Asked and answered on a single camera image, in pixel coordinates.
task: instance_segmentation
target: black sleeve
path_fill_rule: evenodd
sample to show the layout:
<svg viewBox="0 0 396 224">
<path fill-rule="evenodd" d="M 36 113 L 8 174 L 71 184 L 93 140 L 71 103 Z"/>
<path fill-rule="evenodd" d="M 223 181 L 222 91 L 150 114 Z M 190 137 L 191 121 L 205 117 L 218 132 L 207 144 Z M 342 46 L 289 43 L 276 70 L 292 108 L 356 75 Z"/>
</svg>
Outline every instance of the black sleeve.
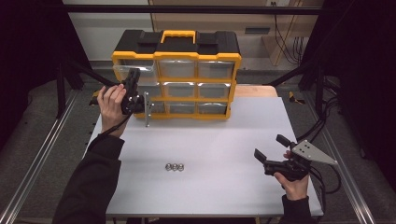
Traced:
<svg viewBox="0 0 396 224">
<path fill-rule="evenodd" d="M 94 145 L 67 183 L 52 223 L 106 223 L 106 210 L 119 179 L 118 157 L 124 141 L 106 136 L 92 142 Z"/>
<path fill-rule="evenodd" d="M 316 224 L 317 222 L 311 217 L 309 211 L 309 197 L 301 200 L 291 201 L 286 197 L 282 197 L 284 215 L 280 219 L 280 224 Z"/>
</svg>

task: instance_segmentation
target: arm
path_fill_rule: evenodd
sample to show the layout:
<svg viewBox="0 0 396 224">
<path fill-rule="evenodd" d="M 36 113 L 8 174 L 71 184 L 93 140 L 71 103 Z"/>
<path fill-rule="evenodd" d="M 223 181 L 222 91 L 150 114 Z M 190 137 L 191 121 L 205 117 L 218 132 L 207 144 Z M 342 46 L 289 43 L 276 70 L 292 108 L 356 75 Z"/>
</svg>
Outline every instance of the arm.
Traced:
<svg viewBox="0 0 396 224">
<path fill-rule="evenodd" d="M 98 103 L 102 115 L 102 133 L 125 117 L 120 102 L 125 95 L 122 85 L 102 88 Z M 115 132 L 95 138 L 88 147 L 64 190 L 52 223 L 106 223 L 106 210 L 116 190 L 126 122 Z"/>
<path fill-rule="evenodd" d="M 284 155 L 285 158 L 290 156 L 290 152 Z M 276 180 L 283 186 L 286 194 L 282 197 L 284 216 L 280 219 L 280 224 L 311 224 L 317 223 L 312 217 L 309 210 L 308 180 L 306 175 L 301 180 L 290 182 L 281 173 L 274 173 Z"/>
</svg>

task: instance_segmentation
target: white table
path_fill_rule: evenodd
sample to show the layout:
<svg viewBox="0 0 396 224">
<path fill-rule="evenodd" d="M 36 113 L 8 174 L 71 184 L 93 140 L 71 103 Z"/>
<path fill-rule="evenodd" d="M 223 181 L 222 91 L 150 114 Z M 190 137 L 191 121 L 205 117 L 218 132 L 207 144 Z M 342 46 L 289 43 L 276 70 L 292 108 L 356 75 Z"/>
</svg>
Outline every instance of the white table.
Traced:
<svg viewBox="0 0 396 224">
<path fill-rule="evenodd" d="M 92 139 L 100 132 L 101 118 Z M 155 119 L 148 128 L 131 118 L 122 138 L 122 166 L 109 217 L 281 216 L 285 191 L 265 175 L 253 154 L 285 160 L 282 134 L 295 141 L 279 97 L 234 97 L 228 120 Z M 166 171 L 183 163 L 184 171 Z M 313 216 L 322 216 L 312 182 Z"/>
</svg>

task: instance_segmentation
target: toolbox handle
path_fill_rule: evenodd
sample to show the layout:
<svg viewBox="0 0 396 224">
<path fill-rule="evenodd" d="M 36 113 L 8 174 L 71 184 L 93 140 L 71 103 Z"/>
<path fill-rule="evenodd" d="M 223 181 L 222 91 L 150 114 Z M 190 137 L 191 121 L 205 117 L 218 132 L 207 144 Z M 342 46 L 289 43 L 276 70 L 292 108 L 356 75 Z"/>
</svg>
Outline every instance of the toolbox handle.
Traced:
<svg viewBox="0 0 396 224">
<path fill-rule="evenodd" d="M 192 37 L 192 44 L 195 44 L 195 31 L 183 31 L 183 30 L 166 30 L 163 31 L 163 38 L 161 43 L 165 41 L 168 36 L 172 37 Z"/>
</svg>

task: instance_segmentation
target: tool box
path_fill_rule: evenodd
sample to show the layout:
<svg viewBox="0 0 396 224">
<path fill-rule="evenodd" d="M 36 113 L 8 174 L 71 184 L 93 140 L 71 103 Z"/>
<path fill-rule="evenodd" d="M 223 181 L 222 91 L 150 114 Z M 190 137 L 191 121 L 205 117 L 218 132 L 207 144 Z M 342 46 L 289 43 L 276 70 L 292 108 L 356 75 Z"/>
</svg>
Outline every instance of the tool box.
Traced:
<svg viewBox="0 0 396 224">
<path fill-rule="evenodd" d="M 228 31 L 126 30 L 112 54 L 117 80 L 140 69 L 137 90 L 148 93 L 152 119 L 228 119 L 241 60 Z"/>
</svg>

